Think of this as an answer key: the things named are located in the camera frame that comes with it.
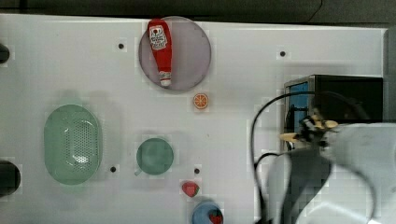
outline bottle label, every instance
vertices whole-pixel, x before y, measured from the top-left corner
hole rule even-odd
[[[166,35],[161,25],[149,27],[149,41],[154,50],[166,48],[166,43],[168,41],[166,40]]]
[[[170,72],[160,72],[160,80],[169,80],[171,79]]]

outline green bowl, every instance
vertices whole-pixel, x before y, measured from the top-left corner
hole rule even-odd
[[[66,185],[88,180],[102,159],[101,132],[96,118],[79,105],[53,111],[44,128],[45,163],[49,174]]]
[[[149,175],[161,175],[171,167],[174,153],[165,140],[150,138],[140,145],[136,159],[143,172]]]

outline strawberry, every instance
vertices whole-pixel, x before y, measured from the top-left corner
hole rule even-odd
[[[192,181],[184,183],[181,188],[191,198],[197,195],[199,191],[199,186]]]
[[[222,216],[221,215],[216,216],[216,215],[210,214],[209,215],[209,219],[210,219],[210,221],[213,224],[221,224],[222,223]]]

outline small green bowl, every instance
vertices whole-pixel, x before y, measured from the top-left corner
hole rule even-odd
[[[136,153],[137,164],[149,175],[161,175],[172,165],[174,153],[172,147],[161,138],[146,140]]]

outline round plate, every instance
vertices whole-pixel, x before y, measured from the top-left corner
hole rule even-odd
[[[166,89],[189,90],[206,76],[211,58],[209,39],[194,21],[182,17],[166,17],[163,20],[172,36],[172,84]],[[161,86],[147,31],[140,40],[139,62],[146,76]]]
[[[160,175],[171,167],[174,153],[166,141],[161,138],[150,138],[140,145],[136,159],[143,172]]]

